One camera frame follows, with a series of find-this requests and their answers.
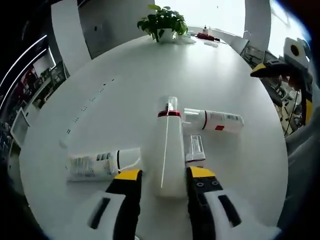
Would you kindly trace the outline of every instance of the cable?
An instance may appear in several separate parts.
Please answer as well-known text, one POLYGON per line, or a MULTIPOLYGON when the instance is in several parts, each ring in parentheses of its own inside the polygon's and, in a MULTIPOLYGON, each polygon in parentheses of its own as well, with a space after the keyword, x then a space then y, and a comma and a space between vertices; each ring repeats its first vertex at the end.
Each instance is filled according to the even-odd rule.
POLYGON ((288 133, 288 130, 289 130, 290 121, 291 121, 292 115, 294 114, 294 111, 295 111, 295 106, 296 106, 296 102, 297 102, 297 98, 298 98, 298 93, 299 93, 299 91, 297 91, 297 92, 296 92, 296 95, 295 95, 295 100, 294 100, 293 108, 292 108, 292 111, 291 111, 290 118, 289 118, 289 120, 288 120, 288 126, 286 127, 286 130, 285 130, 285 133, 284 133, 284 137, 286 137, 286 135, 287 135, 287 133, 288 133))

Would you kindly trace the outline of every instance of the potted plant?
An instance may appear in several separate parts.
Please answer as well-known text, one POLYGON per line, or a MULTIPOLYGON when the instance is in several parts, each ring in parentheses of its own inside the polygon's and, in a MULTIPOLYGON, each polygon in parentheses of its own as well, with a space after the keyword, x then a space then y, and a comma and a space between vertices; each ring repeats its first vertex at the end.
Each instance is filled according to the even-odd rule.
POLYGON ((175 32, 183 35, 188 31, 184 16, 177 11, 172 11, 169 6, 161 8, 158 5, 149 4, 148 8, 155 10, 155 14, 143 17, 138 21, 137 27, 157 42, 172 42, 175 32))

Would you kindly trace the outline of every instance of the white flower pot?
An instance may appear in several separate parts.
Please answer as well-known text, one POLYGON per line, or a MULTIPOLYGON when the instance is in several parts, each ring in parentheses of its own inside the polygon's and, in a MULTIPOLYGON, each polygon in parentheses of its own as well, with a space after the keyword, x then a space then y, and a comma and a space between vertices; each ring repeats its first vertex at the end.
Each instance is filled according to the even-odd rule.
POLYGON ((159 37, 159 43, 172 43, 173 42, 173 35, 174 32, 172 32, 171 28, 164 28, 164 29, 158 29, 157 30, 158 37, 159 37), (161 30, 164 30, 163 35, 160 37, 159 32, 161 30))

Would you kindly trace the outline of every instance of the round white table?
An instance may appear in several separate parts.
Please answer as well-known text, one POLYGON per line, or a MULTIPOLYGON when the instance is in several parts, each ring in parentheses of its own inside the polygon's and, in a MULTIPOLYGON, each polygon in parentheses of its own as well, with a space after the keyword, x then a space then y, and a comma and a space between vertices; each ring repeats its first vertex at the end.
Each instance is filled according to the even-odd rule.
MULTIPOLYGON (((205 167, 224 189, 246 199, 256 217, 275 226, 285 201, 288 158, 277 111, 251 68, 226 44, 160 45, 141 37, 95 58, 57 89, 27 132, 20 159, 24 192, 35 219, 50 237, 72 218, 74 209, 108 182, 66 181, 68 153, 91 153, 146 146, 163 95, 180 109, 239 114, 239 135, 201 134, 205 167), (69 143, 59 140, 85 101, 107 82, 69 143)), ((157 199, 142 183, 136 233, 143 240, 192 239, 187 200, 157 199)))

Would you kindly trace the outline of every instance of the small bottle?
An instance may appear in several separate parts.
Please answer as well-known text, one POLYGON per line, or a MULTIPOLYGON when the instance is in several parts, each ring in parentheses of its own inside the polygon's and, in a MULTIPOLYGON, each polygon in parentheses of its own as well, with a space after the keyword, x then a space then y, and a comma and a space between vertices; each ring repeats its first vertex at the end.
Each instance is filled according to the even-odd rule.
POLYGON ((244 126, 244 120, 232 113, 185 108, 183 126, 238 134, 244 126))
POLYGON ((121 171, 142 169, 140 148, 122 149, 86 156, 70 156, 68 181, 112 180, 121 171))
POLYGON ((154 141, 153 191, 156 196, 186 198, 183 128, 176 97, 160 99, 154 141))
POLYGON ((202 33, 205 35, 208 35, 208 29, 206 25, 204 25, 204 28, 202 29, 202 33))

